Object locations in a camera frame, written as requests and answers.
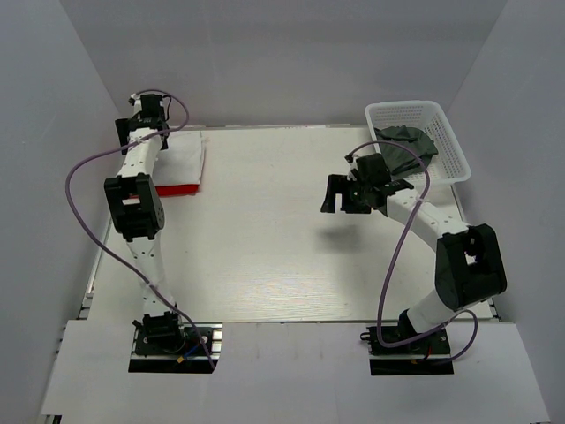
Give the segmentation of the white t shirt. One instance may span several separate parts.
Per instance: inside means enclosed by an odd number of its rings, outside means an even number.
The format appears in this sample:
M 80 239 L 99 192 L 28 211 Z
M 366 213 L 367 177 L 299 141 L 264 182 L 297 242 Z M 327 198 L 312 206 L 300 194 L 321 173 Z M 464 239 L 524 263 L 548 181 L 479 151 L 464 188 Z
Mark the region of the white t shirt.
M 152 173 L 156 186 L 198 186 L 201 181 L 205 142 L 201 132 L 175 132 L 169 147 L 157 156 Z

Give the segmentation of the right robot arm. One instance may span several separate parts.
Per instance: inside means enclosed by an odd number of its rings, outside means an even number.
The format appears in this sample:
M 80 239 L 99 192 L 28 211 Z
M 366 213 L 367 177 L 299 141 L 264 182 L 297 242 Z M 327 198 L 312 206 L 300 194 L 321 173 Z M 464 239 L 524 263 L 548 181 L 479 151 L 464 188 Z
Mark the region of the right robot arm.
M 505 292 L 508 281 L 495 230 L 472 226 L 443 213 L 404 179 L 394 180 L 380 154 L 348 155 L 350 171 L 328 176 L 321 212 L 369 214 L 378 211 L 403 225 L 401 236 L 415 234 L 435 254 L 433 289 L 404 310 L 397 322 L 397 340 L 377 329 L 380 345 L 419 352 L 431 335 L 462 311 Z

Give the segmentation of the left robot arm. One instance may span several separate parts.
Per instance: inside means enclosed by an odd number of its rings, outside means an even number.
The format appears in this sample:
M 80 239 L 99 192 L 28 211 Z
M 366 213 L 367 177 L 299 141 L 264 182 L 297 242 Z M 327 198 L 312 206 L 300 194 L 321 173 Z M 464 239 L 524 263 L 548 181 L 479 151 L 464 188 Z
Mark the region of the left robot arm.
M 168 147 L 164 100 L 164 95 L 148 92 L 130 98 L 133 116 L 115 121 L 124 162 L 115 177 L 105 180 L 104 192 L 114 228 L 139 272 L 143 317 L 137 328 L 148 343 L 178 352 L 187 333 L 168 308 L 176 302 L 166 284 L 160 239 L 165 215 L 152 179 L 157 156 Z

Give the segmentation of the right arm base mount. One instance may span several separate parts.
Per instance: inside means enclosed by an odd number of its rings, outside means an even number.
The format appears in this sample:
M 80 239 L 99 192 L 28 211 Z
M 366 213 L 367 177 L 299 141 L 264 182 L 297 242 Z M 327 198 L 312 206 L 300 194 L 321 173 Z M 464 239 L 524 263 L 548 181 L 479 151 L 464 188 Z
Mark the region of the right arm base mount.
M 451 349 L 447 331 L 397 347 L 385 347 L 377 328 L 367 327 L 359 336 L 367 344 L 371 376 L 452 375 Z

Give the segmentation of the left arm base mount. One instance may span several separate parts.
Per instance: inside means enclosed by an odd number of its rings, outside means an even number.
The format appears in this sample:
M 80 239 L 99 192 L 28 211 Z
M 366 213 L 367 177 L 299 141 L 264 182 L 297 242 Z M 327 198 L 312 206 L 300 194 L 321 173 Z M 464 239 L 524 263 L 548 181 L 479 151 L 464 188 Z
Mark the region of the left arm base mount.
M 222 349 L 219 323 L 192 326 L 177 315 L 144 316 L 135 328 L 128 371 L 134 374 L 211 374 Z

